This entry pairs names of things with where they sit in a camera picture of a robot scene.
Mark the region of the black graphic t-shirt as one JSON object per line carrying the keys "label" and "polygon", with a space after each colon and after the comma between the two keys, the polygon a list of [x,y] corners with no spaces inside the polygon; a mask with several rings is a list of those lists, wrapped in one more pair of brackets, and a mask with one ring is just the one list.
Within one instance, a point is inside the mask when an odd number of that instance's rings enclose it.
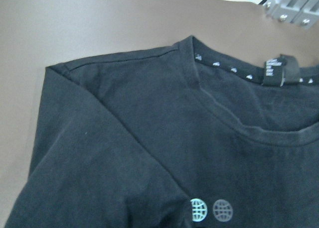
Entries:
{"label": "black graphic t-shirt", "polygon": [[46,68],[7,228],[318,225],[318,65],[190,36]]}

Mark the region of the aluminium frame post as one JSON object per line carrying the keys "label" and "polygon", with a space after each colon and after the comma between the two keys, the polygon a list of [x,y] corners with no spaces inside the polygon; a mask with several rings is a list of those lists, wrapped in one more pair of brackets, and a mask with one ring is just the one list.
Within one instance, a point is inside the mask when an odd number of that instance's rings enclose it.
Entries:
{"label": "aluminium frame post", "polygon": [[309,29],[319,21],[319,0],[266,0],[266,15]]}

